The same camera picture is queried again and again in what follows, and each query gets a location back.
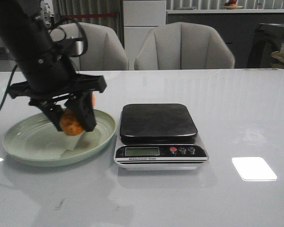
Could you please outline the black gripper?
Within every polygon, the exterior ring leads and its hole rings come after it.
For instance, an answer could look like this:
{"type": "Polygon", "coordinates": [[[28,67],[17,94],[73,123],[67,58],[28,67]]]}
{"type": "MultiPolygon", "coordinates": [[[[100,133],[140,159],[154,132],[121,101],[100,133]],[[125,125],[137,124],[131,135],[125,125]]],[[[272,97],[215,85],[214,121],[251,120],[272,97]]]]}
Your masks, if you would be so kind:
{"type": "Polygon", "coordinates": [[[85,131],[93,131],[97,122],[92,106],[92,92],[104,92],[107,83],[103,76],[77,73],[70,58],[54,52],[13,53],[17,66],[26,81],[8,88],[11,98],[28,96],[29,105],[41,110],[58,131],[62,131],[60,105],[47,101],[68,99],[65,106],[76,115],[85,131]]]}

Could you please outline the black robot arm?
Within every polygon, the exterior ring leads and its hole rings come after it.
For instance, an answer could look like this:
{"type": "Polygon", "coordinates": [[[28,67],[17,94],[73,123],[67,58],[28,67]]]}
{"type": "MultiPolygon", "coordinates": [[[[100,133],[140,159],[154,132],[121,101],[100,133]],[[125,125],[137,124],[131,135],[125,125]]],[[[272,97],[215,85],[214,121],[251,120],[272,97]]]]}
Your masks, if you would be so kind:
{"type": "Polygon", "coordinates": [[[103,76],[78,74],[62,44],[54,42],[41,18],[36,0],[0,0],[0,37],[26,80],[8,87],[12,98],[28,96],[29,104],[39,108],[61,130],[64,100],[85,131],[93,131],[96,119],[93,91],[103,92],[103,76]]]}

